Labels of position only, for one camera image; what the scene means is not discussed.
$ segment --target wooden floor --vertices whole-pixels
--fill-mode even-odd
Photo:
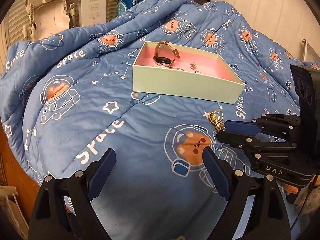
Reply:
[[[0,154],[4,162],[4,172],[9,186],[15,186],[19,195],[18,204],[27,223],[30,221],[32,208],[39,191],[39,185],[34,182],[19,166],[13,156],[7,141],[7,136],[0,128]]]

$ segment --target blue gripper pad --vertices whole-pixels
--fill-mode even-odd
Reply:
[[[209,147],[203,150],[202,160],[219,195],[228,201],[231,197],[230,184],[233,169],[225,160],[219,160]]]
[[[89,193],[87,197],[90,201],[99,196],[115,164],[116,152],[110,149],[107,156],[102,156],[99,167],[89,181]]]
[[[226,132],[255,136],[261,133],[261,128],[259,128],[255,123],[252,122],[236,122],[236,121],[225,121],[224,127]]]

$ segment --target watch face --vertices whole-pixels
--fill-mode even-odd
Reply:
[[[167,57],[157,57],[156,62],[161,65],[169,65],[171,64],[172,60]]]

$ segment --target blue quilt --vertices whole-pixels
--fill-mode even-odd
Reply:
[[[237,102],[132,91],[141,46],[163,40],[220,54],[245,84]],[[110,147],[116,151],[116,166],[92,201],[112,239],[205,240],[226,201],[202,163],[204,147],[256,175],[241,150],[216,140],[208,113],[248,122],[263,113],[299,115],[290,64],[303,62],[251,29],[228,3],[145,0],[108,23],[11,46],[0,117],[14,156],[39,184],[48,174],[85,170]],[[287,207],[292,223],[297,210]],[[250,205],[243,223],[249,213]]]

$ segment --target blue package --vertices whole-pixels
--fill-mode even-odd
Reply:
[[[123,14],[126,10],[142,2],[143,0],[118,0],[117,2],[117,17]]]

